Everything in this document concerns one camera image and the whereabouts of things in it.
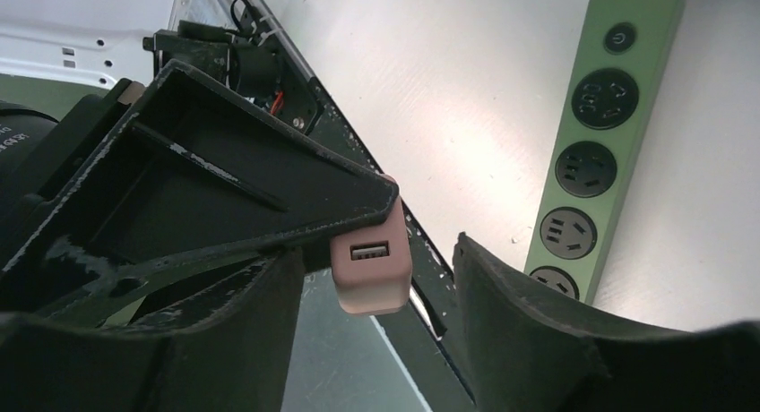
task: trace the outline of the power icon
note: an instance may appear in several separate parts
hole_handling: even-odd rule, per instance
[[[619,23],[609,29],[604,38],[604,47],[612,54],[622,54],[634,44],[636,30],[627,23]]]

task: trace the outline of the charger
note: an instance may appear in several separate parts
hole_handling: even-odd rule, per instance
[[[412,263],[401,196],[385,223],[331,239],[330,254],[332,280],[345,312],[379,315],[404,307]]]

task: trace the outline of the power socket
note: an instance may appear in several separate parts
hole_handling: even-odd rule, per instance
[[[682,0],[590,0],[525,271],[590,304]]]

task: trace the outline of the screw hole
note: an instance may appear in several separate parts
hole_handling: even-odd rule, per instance
[[[126,296],[127,294],[135,291],[137,288],[142,286],[143,283],[137,278],[120,279],[114,289],[108,293],[108,296],[113,298]]]

